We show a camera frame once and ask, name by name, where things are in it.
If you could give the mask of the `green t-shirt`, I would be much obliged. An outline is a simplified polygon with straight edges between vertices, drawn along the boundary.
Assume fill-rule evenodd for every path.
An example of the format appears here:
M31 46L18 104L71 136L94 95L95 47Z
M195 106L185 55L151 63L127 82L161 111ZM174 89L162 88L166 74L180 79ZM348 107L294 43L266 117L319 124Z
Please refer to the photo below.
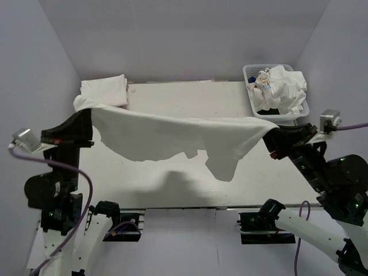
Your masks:
M280 115L278 109L260 110L257 113L260 114L260 115L262 115L262 116Z

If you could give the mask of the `white printed t-shirt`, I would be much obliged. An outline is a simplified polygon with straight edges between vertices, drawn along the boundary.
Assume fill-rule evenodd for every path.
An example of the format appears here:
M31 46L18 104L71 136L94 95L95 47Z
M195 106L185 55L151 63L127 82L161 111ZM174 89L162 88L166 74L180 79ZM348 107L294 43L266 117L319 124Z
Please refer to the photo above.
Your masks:
M279 114L301 114L307 83L300 71L288 71L283 65L265 68L247 86L255 111L277 110Z

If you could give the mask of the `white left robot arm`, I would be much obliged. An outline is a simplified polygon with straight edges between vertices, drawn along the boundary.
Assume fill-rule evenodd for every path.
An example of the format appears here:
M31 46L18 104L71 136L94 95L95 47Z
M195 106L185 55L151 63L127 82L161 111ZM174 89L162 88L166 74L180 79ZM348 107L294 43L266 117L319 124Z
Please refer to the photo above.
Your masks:
M46 259L31 275L85 275L92 253L110 229L121 224L119 205L100 201L92 206L77 193L78 178L90 177L79 169L81 148L93 146L91 110L74 113L62 124L43 130L41 141L51 146L39 161L51 172L29 178L24 186L28 206L41 210Z

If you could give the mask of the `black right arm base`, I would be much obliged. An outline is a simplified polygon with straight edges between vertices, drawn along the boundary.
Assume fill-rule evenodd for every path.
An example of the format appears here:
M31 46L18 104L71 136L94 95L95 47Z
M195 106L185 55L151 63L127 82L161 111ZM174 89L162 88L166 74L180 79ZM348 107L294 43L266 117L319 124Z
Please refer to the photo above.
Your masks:
M240 212L237 224L240 227L242 245L295 244L295 236L269 223L258 212Z

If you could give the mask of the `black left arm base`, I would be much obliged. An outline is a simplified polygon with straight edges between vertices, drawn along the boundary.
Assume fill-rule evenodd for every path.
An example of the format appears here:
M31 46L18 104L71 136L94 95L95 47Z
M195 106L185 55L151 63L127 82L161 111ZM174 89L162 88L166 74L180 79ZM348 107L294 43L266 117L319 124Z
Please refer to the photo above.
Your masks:
M138 242L143 233L143 210L120 210L120 226L105 235L104 242Z

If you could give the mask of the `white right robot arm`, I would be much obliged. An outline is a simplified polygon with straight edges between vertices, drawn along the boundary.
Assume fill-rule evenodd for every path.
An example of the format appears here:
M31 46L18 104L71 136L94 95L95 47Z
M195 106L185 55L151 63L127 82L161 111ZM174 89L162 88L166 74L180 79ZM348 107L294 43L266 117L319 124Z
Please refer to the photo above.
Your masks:
M318 194L323 210L346 234L334 235L268 199L259 209L266 229L286 230L323 252L344 275L367 275L367 161L359 155L325 160L325 140L311 124L275 126L263 137L271 158L289 158Z

